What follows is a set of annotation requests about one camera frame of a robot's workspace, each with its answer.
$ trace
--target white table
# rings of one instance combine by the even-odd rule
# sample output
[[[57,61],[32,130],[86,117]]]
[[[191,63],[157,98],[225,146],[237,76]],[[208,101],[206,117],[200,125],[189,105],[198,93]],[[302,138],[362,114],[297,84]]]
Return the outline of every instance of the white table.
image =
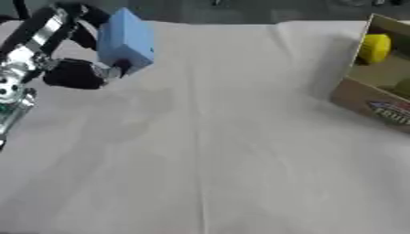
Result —
[[[0,155],[0,231],[410,231],[408,136],[327,100],[364,22],[152,26],[156,63],[133,77],[33,84]]]

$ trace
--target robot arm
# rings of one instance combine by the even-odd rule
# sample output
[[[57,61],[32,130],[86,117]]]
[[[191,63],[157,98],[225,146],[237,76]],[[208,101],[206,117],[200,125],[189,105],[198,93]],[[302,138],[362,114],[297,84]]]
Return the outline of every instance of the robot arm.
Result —
[[[26,84],[40,74],[45,74],[44,81],[50,85],[99,89],[131,67],[127,61],[104,69],[84,60],[51,58],[69,38],[95,50],[95,39],[79,21],[98,28],[108,18],[89,5],[54,4],[39,9],[4,42],[0,47],[0,150],[10,128],[34,106],[36,91]]]

